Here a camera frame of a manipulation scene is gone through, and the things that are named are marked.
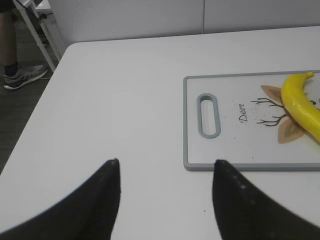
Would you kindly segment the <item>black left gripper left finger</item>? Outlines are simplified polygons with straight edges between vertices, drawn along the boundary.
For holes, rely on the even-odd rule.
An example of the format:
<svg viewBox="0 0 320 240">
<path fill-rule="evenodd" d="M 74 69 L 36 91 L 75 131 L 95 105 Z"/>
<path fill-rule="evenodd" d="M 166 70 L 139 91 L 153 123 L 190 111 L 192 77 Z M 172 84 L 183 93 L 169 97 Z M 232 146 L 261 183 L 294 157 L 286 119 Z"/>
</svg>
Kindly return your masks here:
<svg viewBox="0 0 320 240">
<path fill-rule="evenodd" d="M 120 162 L 107 160 L 81 186 L 39 215 L 0 234 L 2 240 L 109 240 L 121 199 Z"/>
</svg>

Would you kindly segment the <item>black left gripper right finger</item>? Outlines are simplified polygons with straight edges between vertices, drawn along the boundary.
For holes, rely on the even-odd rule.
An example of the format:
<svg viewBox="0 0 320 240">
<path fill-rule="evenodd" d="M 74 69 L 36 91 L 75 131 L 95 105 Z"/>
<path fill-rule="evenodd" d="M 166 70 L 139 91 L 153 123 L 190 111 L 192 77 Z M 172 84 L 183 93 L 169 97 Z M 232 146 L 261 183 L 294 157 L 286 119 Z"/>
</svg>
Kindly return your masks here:
<svg viewBox="0 0 320 240">
<path fill-rule="evenodd" d="M 274 201 L 226 160 L 216 160 L 212 204 L 223 240 L 318 240 L 320 228 Z"/>
</svg>

